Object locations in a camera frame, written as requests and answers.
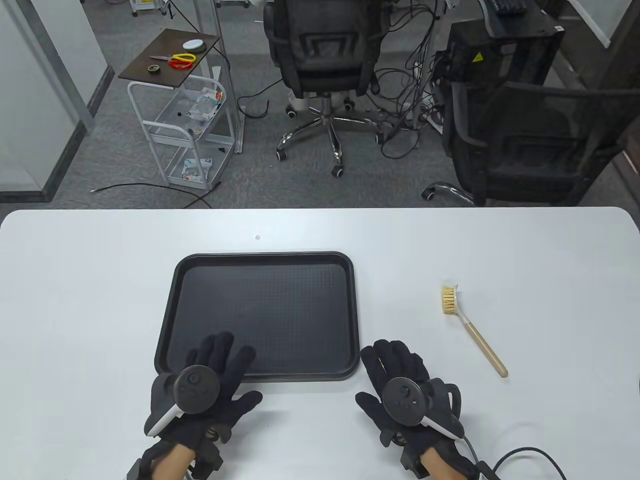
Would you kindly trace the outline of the person's left hand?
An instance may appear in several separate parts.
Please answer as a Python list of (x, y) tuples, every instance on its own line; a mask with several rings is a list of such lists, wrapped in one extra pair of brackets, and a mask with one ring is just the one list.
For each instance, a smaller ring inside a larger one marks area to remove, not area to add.
[(147, 436), (181, 445), (197, 457), (215, 439), (230, 439), (240, 419), (263, 400), (257, 390), (234, 398), (256, 350), (245, 345), (231, 355), (233, 343), (229, 332), (211, 334), (188, 352), (178, 374), (162, 374), (154, 381)]

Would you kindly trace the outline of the person's right hand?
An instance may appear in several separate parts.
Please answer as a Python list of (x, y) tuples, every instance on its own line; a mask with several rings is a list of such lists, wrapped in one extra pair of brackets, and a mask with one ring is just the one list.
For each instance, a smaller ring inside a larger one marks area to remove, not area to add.
[(404, 426), (387, 413), (381, 403), (384, 388), (393, 378), (405, 377), (418, 383), (430, 379), (423, 359), (411, 353), (399, 341), (379, 339), (360, 352), (362, 364), (377, 396), (365, 391), (355, 395), (355, 402), (384, 434), (399, 435), (413, 460), (420, 460), (432, 479), (476, 480), (474, 464), (457, 449), (455, 442), (429, 426)]

